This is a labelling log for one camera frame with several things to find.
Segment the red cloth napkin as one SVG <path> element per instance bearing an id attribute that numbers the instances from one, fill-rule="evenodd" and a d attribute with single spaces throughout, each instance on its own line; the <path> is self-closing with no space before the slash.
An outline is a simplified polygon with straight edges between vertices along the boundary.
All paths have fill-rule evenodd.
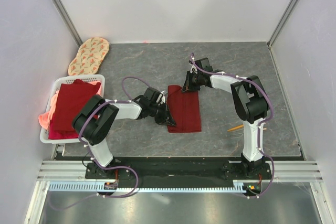
<path id="1" fill-rule="evenodd" d="M 198 92 L 182 92 L 178 85 L 168 86 L 167 104 L 176 126 L 167 126 L 169 133 L 202 131 Z"/>

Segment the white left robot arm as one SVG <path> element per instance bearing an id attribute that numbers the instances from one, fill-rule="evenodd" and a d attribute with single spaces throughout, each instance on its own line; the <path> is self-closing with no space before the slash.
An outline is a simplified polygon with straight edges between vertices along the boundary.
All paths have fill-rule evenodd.
<path id="1" fill-rule="evenodd" d="M 153 117 L 158 125 L 176 126 L 163 94 L 151 97 L 140 95 L 133 100 L 106 100 L 94 95 L 72 121 L 78 139 L 88 148 L 97 165 L 97 173 L 111 178 L 115 173 L 114 156 L 106 137 L 115 120 L 140 120 Z"/>

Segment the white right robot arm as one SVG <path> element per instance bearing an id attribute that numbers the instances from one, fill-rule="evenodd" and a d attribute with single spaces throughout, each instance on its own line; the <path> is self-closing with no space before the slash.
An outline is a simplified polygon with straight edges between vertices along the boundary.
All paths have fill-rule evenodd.
<path id="1" fill-rule="evenodd" d="M 259 173 L 256 162 L 264 157 L 262 148 L 263 126 L 270 106 L 258 76 L 234 77 L 224 72 L 204 73 L 189 70 L 182 87 L 183 92 L 200 90 L 201 86 L 220 89 L 233 97 L 236 114 L 243 122 L 244 148 L 242 156 L 247 162 L 240 166 L 241 174 L 248 179 Z"/>

